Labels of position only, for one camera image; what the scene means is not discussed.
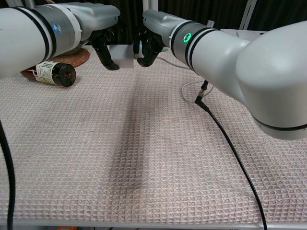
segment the green indicator light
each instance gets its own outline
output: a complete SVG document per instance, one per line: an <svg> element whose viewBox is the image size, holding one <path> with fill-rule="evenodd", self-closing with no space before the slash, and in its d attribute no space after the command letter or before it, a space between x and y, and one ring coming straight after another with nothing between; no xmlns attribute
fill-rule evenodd
<svg viewBox="0 0 307 230"><path fill-rule="evenodd" d="M186 43L188 42L192 37L192 34L191 33L187 33L186 35L184 35L183 37L183 42Z"/></svg>

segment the brown bottle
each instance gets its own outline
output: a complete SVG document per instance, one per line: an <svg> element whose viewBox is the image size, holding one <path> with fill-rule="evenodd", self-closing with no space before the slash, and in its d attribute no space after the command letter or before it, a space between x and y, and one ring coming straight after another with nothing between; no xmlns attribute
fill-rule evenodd
<svg viewBox="0 0 307 230"><path fill-rule="evenodd" d="M30 80L65 87L71 86L76 80L76 70L72 65L55 61L44 61L21 74Z"/></svg>

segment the woven placemat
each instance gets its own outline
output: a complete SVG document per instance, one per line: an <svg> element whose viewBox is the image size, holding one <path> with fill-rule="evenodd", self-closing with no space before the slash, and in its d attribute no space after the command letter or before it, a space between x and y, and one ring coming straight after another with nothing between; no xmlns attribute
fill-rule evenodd
<svg viewBox="0 0 307 230"><path fill-rule="evenodd" d="M90 53L86 49L81 48L75 54L57 56L57 57L50 58L50 60L56 61L56 62L62 62L66 64L71 64L72 66L77 67L85 63L89 57L90 57Z"/></svg>

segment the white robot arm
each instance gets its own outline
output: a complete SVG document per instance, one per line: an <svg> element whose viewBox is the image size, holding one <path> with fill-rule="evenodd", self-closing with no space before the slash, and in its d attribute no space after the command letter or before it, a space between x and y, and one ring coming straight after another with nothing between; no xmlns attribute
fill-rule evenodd
<svg viewBox="0 0 307 230"><path fill-rule="evenodd" d="M280 139L307 138L307 21L249 42L163 12L143 13L138 33L150 66L163 46L198 75L238 100L257 126Z"/></svg>
<svg viewBox="0 0 307 230"><path fill-rule="evenodd" d="M77 2L0 9L0 79L72 50L80 41L91 42L107 69L119 69L104 38L119 15L115 6Z"/></svg>

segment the waffle-textured tablecloth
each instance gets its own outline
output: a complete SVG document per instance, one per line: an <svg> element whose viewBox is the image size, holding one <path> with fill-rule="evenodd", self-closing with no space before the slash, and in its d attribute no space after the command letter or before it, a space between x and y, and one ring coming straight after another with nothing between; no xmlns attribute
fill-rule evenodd
<svg viewBox="0 0 307 230"><path fill-rule="evenodd" d="M206 224L261 222L222 133L185 103L190 70L156 60L108 71L89 48L72 87L0 81L0 117L16 172L16 220ZM171 52L159 56L181 64ZM201 83L184 93L193 100ZM262 133L248 110L214 89L204 100L232 139L268 222L307 221L307 140ZM0 219L9 186L0 157Z"/></svg>

